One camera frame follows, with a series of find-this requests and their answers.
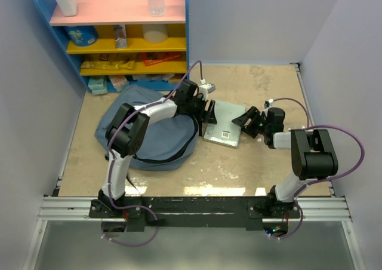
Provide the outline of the pale green bottom book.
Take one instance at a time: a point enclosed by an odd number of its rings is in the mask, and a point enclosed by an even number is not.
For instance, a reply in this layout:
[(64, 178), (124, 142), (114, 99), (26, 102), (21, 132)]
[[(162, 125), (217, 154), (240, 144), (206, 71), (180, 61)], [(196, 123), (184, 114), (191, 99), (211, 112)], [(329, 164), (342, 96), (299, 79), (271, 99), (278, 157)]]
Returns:
[(245, 106), (216, 100), (214, 112), (217, 123), (207, 124), (204, 140), (237, 148), (241, 128), (232, 120), (245, 113)]

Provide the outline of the blue grey backpack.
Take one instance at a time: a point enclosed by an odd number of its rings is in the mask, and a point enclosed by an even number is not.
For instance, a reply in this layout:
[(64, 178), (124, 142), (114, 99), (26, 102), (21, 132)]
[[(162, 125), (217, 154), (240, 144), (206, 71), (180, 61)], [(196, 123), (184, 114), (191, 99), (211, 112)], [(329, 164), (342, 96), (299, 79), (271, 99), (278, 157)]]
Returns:
[[(106, 131), (119, 107), (127, 103), (140, 106), (161, 99), (162, 93), (139, 85), (124, 88), (102, 116), (95, 138), (104, 149), (108, 147)], [(130, 167), (144, 171), (171, 171), (179, 168), (194, 152), (198, 141), (197, 120), (176, 115), (148, 126), (143, 144), (131, 160)]]

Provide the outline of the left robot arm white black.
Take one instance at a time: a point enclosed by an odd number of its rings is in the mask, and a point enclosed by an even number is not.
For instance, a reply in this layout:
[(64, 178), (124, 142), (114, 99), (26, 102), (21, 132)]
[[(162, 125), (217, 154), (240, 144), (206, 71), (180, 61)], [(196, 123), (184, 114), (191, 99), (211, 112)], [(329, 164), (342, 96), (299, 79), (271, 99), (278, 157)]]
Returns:
[(92, 211), (122, 214), (129, 168), (169, 171), (179, 168), (196, 148), (202, 124), (217, 123), (214, 84), (186, 80), (173, 95), (138, 85), (122, 91), (101, 118), (95, 137), (108, 151), (105, 183)]

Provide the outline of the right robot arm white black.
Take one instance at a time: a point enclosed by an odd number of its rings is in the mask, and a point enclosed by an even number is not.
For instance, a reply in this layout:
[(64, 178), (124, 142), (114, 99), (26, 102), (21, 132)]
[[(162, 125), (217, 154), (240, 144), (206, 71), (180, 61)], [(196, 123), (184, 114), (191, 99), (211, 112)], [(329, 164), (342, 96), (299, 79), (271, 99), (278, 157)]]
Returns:
[(256, 213), (265, 217), (281, 217), (297, 206), (298, 196), (309, 183), (324, 180), (338, 171), (338, 159), (327, 130), (285, 131), (284, 119), (283, 109), (270, 107), (260, 111), (254, 106), (232, 119), (233, 124), (252, 138), (262, 135), (268, 148), (291, 151), (289, 176), (252, 206)]

